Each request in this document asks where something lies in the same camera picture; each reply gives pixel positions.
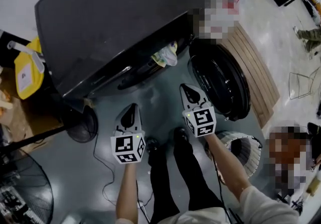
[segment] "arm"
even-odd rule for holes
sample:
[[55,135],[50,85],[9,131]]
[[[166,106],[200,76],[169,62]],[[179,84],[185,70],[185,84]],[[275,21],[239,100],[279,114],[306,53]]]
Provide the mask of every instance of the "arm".
[[226,186],[240,200],[244,189],[251,186],[240,161],[218,139],[215,134],[205,136],[211,153],[219,168]]
[[138,223],[136,164],[129,163],[125,166],[124,176],[116,203],[116,217]]
[[248,181],[240,161],[215,134],[205,136],[226,186],[240,201],[247,224],[293,224],[298,213],[285,203],[279,203],[257,190]]

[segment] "white sleeve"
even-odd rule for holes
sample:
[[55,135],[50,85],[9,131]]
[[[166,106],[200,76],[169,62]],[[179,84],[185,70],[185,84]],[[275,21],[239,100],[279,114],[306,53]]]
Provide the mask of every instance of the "white sleeve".
[[128,219],[125,218],[119,218],[116,220],[116,224],[134,224],[133,222],[131,222]]
[[241,194],[240,205],[245,224],[295,224],[298,213],[283,202],[277,202],[256,187],[247,187]]

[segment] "black and white marker cube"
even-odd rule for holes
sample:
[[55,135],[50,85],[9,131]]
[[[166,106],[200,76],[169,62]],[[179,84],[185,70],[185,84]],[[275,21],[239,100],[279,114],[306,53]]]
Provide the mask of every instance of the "black and white marker cube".
[[216,118],[214,108],[206,107],[194,111],[183,112],[186,125],[195,137],[201,137],[215,132]]
[[111,137],[112,154],[120,164],[140,162],[145,150],[143,133]]

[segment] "black pants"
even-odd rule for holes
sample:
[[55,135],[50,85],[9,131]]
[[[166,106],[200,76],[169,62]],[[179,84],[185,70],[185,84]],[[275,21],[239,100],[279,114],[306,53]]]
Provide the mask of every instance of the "black pants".
[[[223,207],[222,202],[208,188],[200,165],[193,154],[192,145],[187,141],[176,143],[174,156],[190,193],[189,210]],[[154,192],[154,213],[150,223],[157,224],[180,211],[171,195],[164,150],[159,149],[151,152],[148,163],[151,166],[150,181]]]

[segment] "hand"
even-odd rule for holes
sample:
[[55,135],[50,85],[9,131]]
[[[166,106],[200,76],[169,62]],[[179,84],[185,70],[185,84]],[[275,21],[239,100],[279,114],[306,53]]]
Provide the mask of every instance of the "hand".
[[321,154],[317,157],[317,159],[315,160],[315,165],[319,165],[321,163]]

